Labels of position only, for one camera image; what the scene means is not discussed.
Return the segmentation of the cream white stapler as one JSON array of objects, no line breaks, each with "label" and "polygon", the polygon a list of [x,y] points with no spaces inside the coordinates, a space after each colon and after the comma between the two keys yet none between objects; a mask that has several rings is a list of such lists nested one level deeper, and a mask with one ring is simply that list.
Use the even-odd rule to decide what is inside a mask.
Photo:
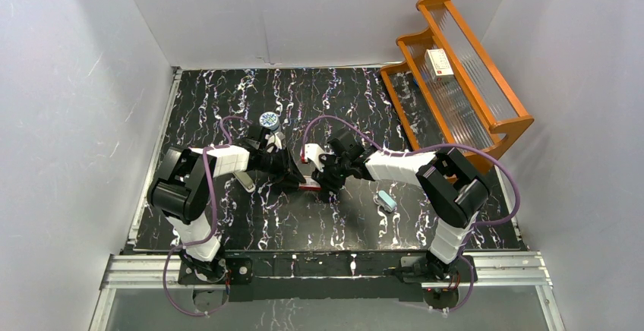
[{"label": "cream white stapler", "polygon": [[235,178],[248,193],[253,193],[255,191],[255,183],[248,173],[236,172]]}]

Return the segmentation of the white red staple box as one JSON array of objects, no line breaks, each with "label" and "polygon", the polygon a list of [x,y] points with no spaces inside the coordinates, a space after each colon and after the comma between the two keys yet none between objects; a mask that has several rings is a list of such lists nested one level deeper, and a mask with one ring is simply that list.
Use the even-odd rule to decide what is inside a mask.
[{"label": "white red staple box", "polygon": [[306,178],[304,183],[301,183],[298,186],[298,189],[301,191],[319,191],[321,186],[312,178]]}]

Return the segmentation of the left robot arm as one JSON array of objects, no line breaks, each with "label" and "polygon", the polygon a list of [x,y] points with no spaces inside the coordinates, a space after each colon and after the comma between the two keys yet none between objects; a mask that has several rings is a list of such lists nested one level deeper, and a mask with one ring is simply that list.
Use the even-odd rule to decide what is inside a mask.
[{"label": "left robot arm", "polygon": [[180,236],[179,254],[200,280],[218,282],[226,275],[217,220],[208,219],[205,209],[215,205],[215,178],[234,175],[247,192],[255,189],[249,174],[268,174],[273,183],[296,189],[306,179],[281,134],[251,125],[245,137],[232,145],[213,149],[170,147],[153,177],[147,202],[160,211]]}]

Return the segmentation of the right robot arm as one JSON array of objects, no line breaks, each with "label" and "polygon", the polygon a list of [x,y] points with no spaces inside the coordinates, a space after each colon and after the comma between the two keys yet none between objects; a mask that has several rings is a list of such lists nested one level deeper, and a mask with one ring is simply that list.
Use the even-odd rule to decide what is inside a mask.
[{"label": "right robot arm", "polygon": [[488,183],[454,147],[424,153],[390,152],[366,147],[347,130],[328,140],[330,152],[307,143],[301,159],[314,164],[313,181],[323,191],[338,194],[347,178],[396,181],[421,188],[438,217],[428,252],[428,275],[446,281],[458,270],[457,259],[467,234],[488,200]]}]

